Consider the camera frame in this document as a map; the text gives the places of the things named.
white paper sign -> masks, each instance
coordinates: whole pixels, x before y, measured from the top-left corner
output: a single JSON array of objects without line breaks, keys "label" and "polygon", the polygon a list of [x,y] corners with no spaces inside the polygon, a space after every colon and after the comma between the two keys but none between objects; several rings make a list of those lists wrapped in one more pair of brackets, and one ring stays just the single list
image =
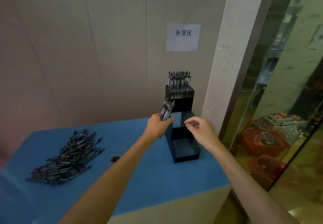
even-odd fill
[{"label": "white paper sign", "polygon": [[200,24],[167,23],[166,51],[197,51]]}]

blue table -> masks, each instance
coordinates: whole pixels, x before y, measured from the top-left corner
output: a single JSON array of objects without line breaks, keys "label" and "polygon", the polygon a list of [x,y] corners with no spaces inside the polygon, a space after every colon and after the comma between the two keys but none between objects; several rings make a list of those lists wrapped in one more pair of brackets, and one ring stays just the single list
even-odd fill
[{"label": "blue table", "polygon": [[[147,118],[33,132],[0,170],[0,223],[57,223],[71,205],[144,132]],[[93,167],[62,185],[26,181],[30,172],[59,154],[73,131],[88,128],[103,136],[105,151]],[[201,147],[199,160],[174,164],[166,138],[144,154],[113,215],[155,206],[229,185],[213,156]]]}]

